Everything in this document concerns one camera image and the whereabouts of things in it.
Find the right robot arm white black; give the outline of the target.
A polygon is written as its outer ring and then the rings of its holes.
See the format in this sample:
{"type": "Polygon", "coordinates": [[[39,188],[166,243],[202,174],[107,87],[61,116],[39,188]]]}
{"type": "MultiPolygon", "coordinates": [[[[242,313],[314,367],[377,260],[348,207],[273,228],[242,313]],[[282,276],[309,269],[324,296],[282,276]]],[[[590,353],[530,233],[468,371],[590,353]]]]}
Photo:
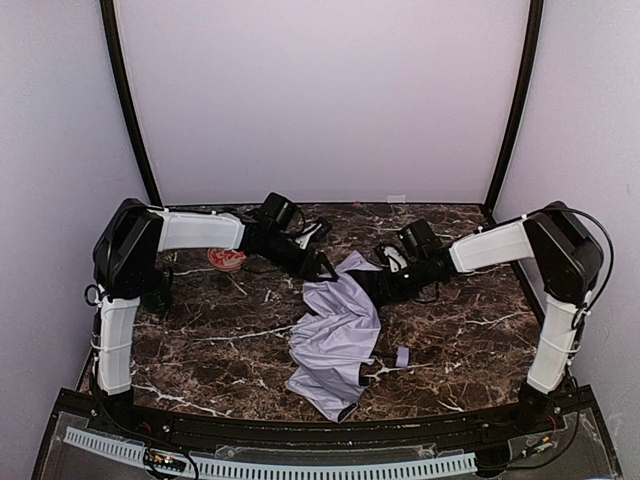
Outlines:
{"type": "Polygon", "coordinates": [[[415,299],[431,284],[500,264],[534,261],[545,294],[544,321],[526,385],[542,395],[556,390],[579,343],[586,317],[610,280],[614,247],[586,227],[600,222],[561,201],[517,218],[479,227],[449,244],[419,219],[401,229],[402,246],[382,246],[384,266],[349,276],[376,307],[415,299]]]}

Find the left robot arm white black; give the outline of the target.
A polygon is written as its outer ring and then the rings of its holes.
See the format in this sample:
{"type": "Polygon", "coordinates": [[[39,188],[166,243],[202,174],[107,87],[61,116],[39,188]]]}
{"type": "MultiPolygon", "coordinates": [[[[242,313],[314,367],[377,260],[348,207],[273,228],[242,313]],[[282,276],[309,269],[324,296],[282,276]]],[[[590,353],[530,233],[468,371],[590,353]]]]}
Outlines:
{"type": "Polygon", "coordinates": [[[314,248],[331,229],[324,219],[298,232],[287,227],[299,208],[270,193],[246,212],[184,210],[125,199],[94,246],[94,282],[85,301],[95,307],[92,347],[94,378],[107,396],[130,392],[133,324],[141,301],[165,302],[170,275],[156,266],[169,250],[222,249],[262,257],[281,271],[308,282],[335,281],[327,256],[314,248]]]}

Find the lavender folding umbrella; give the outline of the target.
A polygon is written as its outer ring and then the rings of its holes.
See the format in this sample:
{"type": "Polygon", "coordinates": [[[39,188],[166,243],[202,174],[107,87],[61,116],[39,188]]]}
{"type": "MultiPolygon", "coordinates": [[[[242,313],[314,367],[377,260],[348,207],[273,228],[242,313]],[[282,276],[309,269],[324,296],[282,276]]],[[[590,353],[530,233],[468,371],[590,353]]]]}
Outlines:
{"type": "Polygon", "coordinates": [[[337,280],[303,285],[309,311],[291,330],[289,353],[297,369],[286,387],[334,423],[357,408],[368,386],[361,367],[373,363],[381,332],[377,307],[353,276],[381,271],[353,251],[336,267],[337,280]]]}

